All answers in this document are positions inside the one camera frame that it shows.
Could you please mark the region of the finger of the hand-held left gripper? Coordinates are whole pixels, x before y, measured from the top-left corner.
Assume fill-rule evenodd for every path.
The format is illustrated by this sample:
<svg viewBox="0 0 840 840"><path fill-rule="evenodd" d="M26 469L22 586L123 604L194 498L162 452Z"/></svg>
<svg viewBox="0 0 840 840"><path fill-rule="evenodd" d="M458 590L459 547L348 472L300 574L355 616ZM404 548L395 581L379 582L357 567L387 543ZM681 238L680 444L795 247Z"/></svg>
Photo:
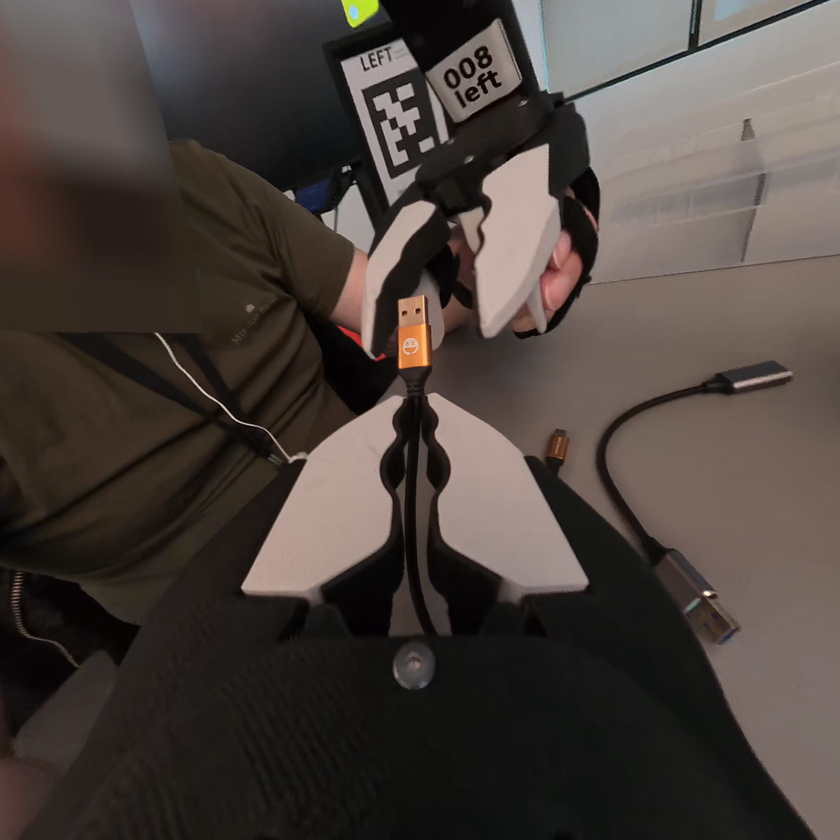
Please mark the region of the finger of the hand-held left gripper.
<svg viewBox="0 0 840 840"><path fill-rule="evenodd" d="M550 146L511 157L484 178L481 191L488 207L477 228L480 334L495 338L522 308L542 333L548 320L540 278L561 233L560 204L550 193Z"/></svg>
<svg viewBox="0 0 840 840"><path fill-rule="evenodd" d="M418 199L399 202L369 254L362 306L362 345L372 358L385 353L400 318L398 302L428 297L432 346L445 337L444 309L454 285L450 228L440 208Z"/></svg>

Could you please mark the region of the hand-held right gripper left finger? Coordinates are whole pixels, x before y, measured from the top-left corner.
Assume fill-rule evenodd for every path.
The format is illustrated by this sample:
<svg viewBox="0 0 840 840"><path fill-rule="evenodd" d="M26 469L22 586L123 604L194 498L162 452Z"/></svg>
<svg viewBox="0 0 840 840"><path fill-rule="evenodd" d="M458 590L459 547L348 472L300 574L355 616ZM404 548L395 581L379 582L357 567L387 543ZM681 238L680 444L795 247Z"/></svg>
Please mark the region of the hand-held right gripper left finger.
<svg viewBox="0 0 840 840"><path fill-rule="evenodd" d="M398 395L341 427L306 459L241 591L339 610L354 636L386 636L404 575L404 435Z"/></svg>

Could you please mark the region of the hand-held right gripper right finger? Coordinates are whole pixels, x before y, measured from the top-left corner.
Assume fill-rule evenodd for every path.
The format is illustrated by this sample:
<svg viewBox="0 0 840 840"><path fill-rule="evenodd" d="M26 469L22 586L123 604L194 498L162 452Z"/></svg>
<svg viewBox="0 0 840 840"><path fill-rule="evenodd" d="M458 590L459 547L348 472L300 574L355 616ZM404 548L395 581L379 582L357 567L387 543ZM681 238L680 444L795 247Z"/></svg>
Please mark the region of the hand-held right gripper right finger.
<svg viewBox="0 0 840 840"><path fill-rule="evenodd" d="M452 634L476 634L499 603L587 589L525 455L436 393L427 395L427 479L427 573Z"/></svg>

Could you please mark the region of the clear plastic bin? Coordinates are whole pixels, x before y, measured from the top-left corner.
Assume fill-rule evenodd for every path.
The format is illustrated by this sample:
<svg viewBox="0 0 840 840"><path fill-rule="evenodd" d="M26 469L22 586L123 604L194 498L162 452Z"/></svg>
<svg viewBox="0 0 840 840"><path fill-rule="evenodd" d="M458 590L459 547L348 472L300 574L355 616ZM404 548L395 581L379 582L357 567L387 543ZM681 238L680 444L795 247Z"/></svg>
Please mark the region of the clear plastic bin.
<svg viewBox="0 0 840 840"><path fill-rule="evenodd" d="M838 255L838 111L829 97L617 138L594 282Z"/></svg>

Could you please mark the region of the person's left hand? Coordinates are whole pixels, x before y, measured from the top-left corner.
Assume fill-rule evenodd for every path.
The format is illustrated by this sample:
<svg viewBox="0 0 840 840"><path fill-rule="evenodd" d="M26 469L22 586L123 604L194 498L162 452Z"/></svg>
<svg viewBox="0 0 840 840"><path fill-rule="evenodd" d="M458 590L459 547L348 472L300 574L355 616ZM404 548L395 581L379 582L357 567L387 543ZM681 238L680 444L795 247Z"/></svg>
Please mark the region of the person's left hand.
<svg viewBox="0 0 840 840"><path fill-rule="evenodd" d="M583 275L583 261L572 237L563 230L539 279L539 295L546 322L561 309Z"/></svg>

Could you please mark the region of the black framed marker sign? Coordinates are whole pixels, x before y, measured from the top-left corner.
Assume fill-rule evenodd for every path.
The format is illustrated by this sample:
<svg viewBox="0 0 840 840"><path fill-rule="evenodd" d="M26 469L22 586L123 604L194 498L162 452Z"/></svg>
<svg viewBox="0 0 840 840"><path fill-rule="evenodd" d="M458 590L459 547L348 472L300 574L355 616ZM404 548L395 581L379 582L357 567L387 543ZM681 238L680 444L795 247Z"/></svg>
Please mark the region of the black framed marker sign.
<svg viewBox="0 0 840 840"><path fill-rule="evenodd" d="M425 156L447 143L447 117L392 24L332 40L322 51L361 141L361 163L353 168L376 226L414 182Z"/></svg>

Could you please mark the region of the frosted glass window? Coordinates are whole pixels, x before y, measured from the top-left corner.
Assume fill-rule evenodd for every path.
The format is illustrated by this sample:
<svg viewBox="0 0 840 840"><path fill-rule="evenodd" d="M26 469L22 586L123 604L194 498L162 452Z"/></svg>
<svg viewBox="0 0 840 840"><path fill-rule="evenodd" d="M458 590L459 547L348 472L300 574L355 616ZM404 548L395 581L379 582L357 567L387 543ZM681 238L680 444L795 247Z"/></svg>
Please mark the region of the frosted glass window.
<svg viewBox="0 0 840 840"><path fill-rule="evenodd" d="M546 1L544 86L578 98L645 77L719 93L838 62L838 2Z"/></svg>

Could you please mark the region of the person's olive shirt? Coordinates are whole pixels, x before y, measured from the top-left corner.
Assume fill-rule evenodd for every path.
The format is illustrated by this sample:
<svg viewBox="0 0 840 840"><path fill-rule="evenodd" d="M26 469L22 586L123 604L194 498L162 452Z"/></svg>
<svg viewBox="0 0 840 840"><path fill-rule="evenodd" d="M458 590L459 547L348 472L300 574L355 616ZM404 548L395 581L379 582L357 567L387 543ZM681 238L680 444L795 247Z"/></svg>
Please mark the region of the person's olive shirt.
<svg viewBox="0 0 840 840"><path fill-rule="evenodd" d="M308 319L331 319L354 258L256 173L171 143L203 308L199 340L289 455L355 418ZM141 624L278 465L49 332L2 331L2 566L73 581Z"/></svg>

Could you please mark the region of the black zipped jacket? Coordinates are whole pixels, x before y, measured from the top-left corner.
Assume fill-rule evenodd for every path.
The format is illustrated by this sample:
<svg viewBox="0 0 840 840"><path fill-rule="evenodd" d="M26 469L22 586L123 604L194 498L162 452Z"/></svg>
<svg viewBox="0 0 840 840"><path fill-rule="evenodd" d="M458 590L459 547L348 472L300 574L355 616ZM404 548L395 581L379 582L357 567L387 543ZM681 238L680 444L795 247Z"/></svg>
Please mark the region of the black zipped jacket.
<svg viewBox="0 0 840 840"><path fill-rule="evenodd" d="M119 665L139 627L120 621L78 584L1 571L1 687L9 731L19 729L90 656Z"/></svg>

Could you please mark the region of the large black wall screen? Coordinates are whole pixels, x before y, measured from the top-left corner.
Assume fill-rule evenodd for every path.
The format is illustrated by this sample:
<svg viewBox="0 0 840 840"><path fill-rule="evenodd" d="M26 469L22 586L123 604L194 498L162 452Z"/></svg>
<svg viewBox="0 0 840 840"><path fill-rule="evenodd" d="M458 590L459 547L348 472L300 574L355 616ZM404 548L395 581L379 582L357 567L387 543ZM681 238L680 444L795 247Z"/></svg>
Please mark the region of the large black wall screen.
<svg viewBox="0 0 840 840"><path fill-rule="evenodd" d="M352 28L339 1L132 1L164 129L285 191L361 157L323 46Z"/></svg>

